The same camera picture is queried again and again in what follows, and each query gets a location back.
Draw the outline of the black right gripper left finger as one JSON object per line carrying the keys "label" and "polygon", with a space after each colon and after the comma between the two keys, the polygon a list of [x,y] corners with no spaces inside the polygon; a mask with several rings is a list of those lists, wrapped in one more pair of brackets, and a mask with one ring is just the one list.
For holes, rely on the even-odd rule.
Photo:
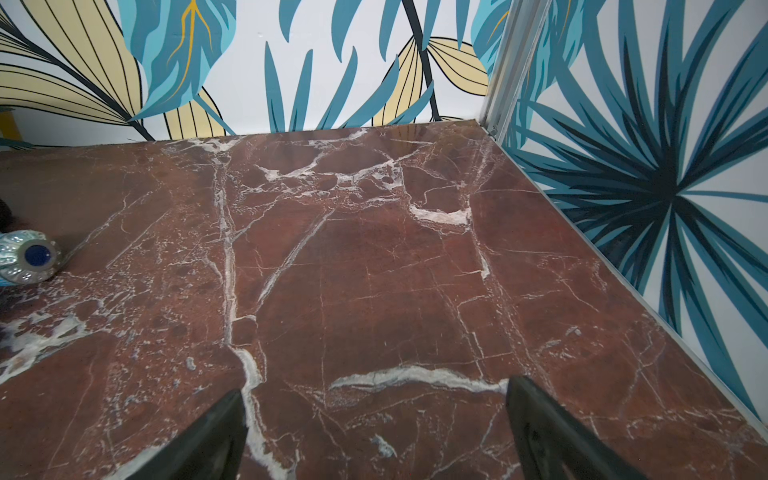
{"label": "black right gripper left finger", "polygon": [[227,392],[131,479],[235,479],[248,426],[242,393]]}

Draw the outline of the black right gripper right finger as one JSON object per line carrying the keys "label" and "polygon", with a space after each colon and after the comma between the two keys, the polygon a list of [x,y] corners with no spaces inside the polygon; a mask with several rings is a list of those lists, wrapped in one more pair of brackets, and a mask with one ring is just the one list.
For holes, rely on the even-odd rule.
{"label": "black right gripper right finger", "polygon": [[644,479],[527,376],[508,380],[505,399],[526,479]]}

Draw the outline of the blue valve fitting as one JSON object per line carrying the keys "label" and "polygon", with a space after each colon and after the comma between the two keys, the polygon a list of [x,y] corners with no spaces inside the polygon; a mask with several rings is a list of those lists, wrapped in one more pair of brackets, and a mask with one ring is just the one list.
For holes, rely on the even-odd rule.
{"label": "blue valve fitting", "polygon": [[59,245],[35,230],[1,234],[1,287],[33,285],[53,277],[60,268]]}

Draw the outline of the aluminium corner post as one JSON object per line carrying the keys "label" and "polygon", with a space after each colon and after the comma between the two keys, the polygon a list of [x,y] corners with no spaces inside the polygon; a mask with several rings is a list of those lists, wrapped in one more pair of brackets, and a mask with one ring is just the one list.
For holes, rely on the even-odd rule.
{"label": "aluminium corner post", "polygon": [[551,1],[513,1],[478,122],[497,142],[507,135]]}

